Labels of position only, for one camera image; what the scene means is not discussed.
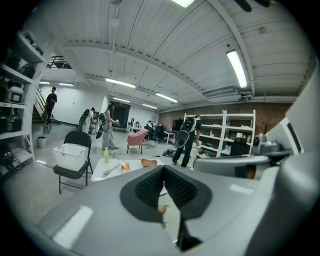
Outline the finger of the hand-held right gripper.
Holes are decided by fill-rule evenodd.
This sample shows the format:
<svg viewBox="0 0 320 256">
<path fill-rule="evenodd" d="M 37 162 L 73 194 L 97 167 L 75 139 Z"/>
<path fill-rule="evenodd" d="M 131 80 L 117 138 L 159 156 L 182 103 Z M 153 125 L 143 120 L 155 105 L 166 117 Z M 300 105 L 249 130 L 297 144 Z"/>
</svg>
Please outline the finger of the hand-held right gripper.
<svg viewBox="0 0 320 256">
<path fill-rule="evenodd" d="M 193 170 L 225 177 L 260 179 L 263 172 L 275 166 L 277 161 L 277 158 L 251 154 L 199 158 L 193 162 Z"/>
</svg>

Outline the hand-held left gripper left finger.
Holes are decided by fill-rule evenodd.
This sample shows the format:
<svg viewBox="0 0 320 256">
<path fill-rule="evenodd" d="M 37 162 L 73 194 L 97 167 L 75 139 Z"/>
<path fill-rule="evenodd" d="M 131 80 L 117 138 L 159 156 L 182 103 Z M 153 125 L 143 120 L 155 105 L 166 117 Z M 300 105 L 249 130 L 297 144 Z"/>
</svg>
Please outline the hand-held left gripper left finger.
<svg viewBox="0 0 320 256">
<path fill-rule="evenodd" d="M 52 209 L 38 228 L 59 255 L 175 256 L 177 249 L 163 230 L 157 207 L 144 204 L 131 181 L 162 170 L 142 168 L 95 182 Z"/>
</svg>

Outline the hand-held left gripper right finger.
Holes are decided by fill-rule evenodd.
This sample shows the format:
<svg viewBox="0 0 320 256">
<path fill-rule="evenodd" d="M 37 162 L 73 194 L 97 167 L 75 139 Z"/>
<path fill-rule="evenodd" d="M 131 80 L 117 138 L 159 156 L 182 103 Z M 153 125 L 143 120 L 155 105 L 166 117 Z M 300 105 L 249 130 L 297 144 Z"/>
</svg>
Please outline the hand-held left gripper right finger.
<svg viewBox="0 0 320 256">
<path fill-rule="evenodd" d="M 272 197 L 274 168 L 260 180 L 164 166 L 166 190 L 180 210 L 177 245 L 166 256 L 247 256 Z"/>
</svg>

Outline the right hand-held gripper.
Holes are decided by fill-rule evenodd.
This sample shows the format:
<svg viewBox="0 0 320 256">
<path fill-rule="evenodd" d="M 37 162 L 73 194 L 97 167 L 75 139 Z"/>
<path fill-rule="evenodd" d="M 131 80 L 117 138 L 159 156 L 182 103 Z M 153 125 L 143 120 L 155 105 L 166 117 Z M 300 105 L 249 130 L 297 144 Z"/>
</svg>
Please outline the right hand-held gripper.
<svg viewBox="0 0 320 256">
<path fill-rule="evenodd" d="M 255 136 L 252 154 L 279 158 L 320 149 L 320 71 L 316 69 L 285 117 Z"/>
</svg>

